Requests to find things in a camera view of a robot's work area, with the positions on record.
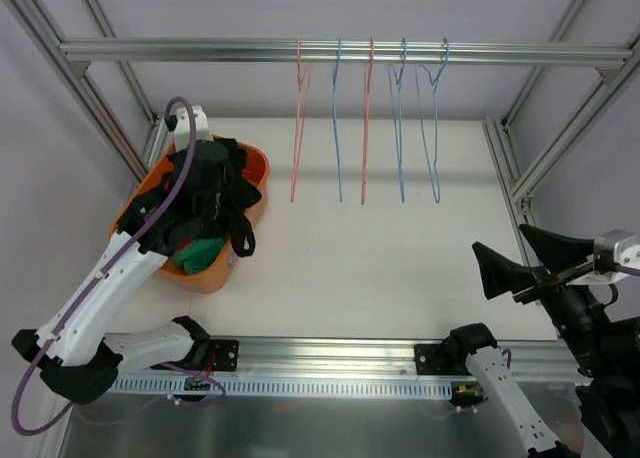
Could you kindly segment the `blue hanger of red top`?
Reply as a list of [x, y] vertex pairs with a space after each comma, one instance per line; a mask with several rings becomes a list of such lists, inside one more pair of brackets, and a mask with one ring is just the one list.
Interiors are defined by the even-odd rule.
[[401, 40], [400, 65], [396, 68], [392, 62], [387, 64], [387, 77], [389, 84], [391, 111], [393, 121], [394, 143], [396, 152], [396, 167], [400, 200], [406, 202], [405, 177], [403, 169], [403, 123], [402, 123], [402, 86], [406, 66], [408, 45], [407, 40]]

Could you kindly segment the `pink hanger of green top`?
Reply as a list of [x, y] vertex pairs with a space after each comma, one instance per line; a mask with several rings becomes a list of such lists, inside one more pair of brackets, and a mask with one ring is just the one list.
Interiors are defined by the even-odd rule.
[[370, 102], [371, 102], [371, 82], [372, 72], [375, 59], [375, 40], [373, 37], [369, 40], [369, 52], [366, 63], [364, 64], [364, 88], [363, 88], [363, 140], [362, 140], [362, 164], [361, 164], [361, 192], [360, 203], [362, 206], [367, 200], [368, 185], [368, 158], [369, 158], [369, 125], [370, 125]]

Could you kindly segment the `blue hanger of grey top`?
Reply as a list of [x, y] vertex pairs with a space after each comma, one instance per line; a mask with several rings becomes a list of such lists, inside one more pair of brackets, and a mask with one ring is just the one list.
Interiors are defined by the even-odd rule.
[[335, 61], [334, 61], [332, 73], [331, 73], [331, 105], [332, 105], [331, 119], [332, 119], [332, 132], [333, 132], [335, 157], [336, 157], [336, 174], [337, 174], [337, 188], [338, 188], [339, 203], [343, 202], [342, 156], [341, 156], [342, 154], [341, 154], [338, 113], [337, 113], [337, 85], [338, 85], [341, 56], [342, 56], [342, 38], [339, 37], [337, 42], [336, 57], [335, 57]]

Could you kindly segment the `black tank top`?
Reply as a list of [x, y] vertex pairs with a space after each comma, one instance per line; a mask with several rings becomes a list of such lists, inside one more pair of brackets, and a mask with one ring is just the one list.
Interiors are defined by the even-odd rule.
[[116, 230], [134, 235], [178, 188], [168, 209], [138, 239], [141, 252], [169, 257], [190, 239], [227, 239], [238, 256], [251, 256], [256, 239], [246, 210], [262, 194], [243, 176], [248, 152], [234, 139], [198, 140], [186, 179], [179, 184], [186, 157], [183, 149], [163, 158], [159, 176], [149, 190], [133, 198], [116, 221]]

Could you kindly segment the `green tank top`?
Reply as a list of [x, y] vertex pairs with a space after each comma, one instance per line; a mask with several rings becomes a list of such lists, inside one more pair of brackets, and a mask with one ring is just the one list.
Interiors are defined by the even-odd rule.
[[198, 242], [173, 253], [173, 263], [187, 275], [195, 275], [211, 266], [221, 252], [225, 240], [222, 238], [199, 239]]

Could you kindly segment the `red tank top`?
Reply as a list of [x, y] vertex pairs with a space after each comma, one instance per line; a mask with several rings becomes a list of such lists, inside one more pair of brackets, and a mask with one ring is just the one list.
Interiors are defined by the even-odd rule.
[[194, 243], [196, 243], [196, 242], [198, 242], [198, 241], [199, 241], [199, 239], [197, 239], [197, 238], [191, 238], [191, 239], [185, 240], [183, 243], [181, 243], [181, 244], [176, 248], [175, 253], [179, 253], [179, 252], [180, 252], [180, 251], [182, 251], [184, 248], [189, 247], [190, 245], [192, 245], [192, 244], [194, 244]]

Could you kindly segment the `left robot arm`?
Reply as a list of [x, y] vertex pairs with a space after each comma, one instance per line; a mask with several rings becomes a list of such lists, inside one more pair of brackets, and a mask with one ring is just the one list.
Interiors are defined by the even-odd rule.
[[219, 197], [234, 180], [229, 150], [219, 141], [198, 140], [168, 160], [171, 170], [130, 202], [73, 297], [45, 325], [21, 329], [11, 341], [42, 382], [75, 405], [97, 400], [122, 373], [172, 365], [200, 371], [207, 364], [209, 335], [187, 316], [121, 337], [108, 331], [181, 245], [211, 230]]

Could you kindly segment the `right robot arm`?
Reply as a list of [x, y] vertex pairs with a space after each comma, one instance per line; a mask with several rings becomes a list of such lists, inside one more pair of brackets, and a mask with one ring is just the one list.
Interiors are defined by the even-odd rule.
[[[486, 299], [505, 293], [520, 304], [542, 305], [589, 379], [575, 389], [581, 423], [612, 457], [639, 454], [639, 320], [613, 321], [591, 287], [639, 274], [639, 236], [612, 230], [592, 240], [566, 237], [528, 224], [519, 227], [540, 264], [526, 267], [476, 242]], [[459, 327], [442, 342], [448, 366], [471, 374], [485, 397], [505, 413], [524, 457], [570, 457], [572, 451], [540, 420], [508, 369], [496, 339], [483, 323]]]

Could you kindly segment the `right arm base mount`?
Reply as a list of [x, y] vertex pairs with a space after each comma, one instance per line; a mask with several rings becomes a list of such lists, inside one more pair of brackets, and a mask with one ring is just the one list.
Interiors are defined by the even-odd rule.
[[466, 366], [443, 343], [418, 343], [413, 354], [418, 376], [453, 378], [448, 400], [453, 413], [477, 413], [488, 402], [479, 382], [471, 378]]

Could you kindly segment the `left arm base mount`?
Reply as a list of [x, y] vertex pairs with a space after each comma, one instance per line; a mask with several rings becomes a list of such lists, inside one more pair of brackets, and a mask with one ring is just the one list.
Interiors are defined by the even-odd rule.
[[207, 365], [213, 373], [234, 373], [238, 368], [240, 343], [232, 339], [211, 339]]

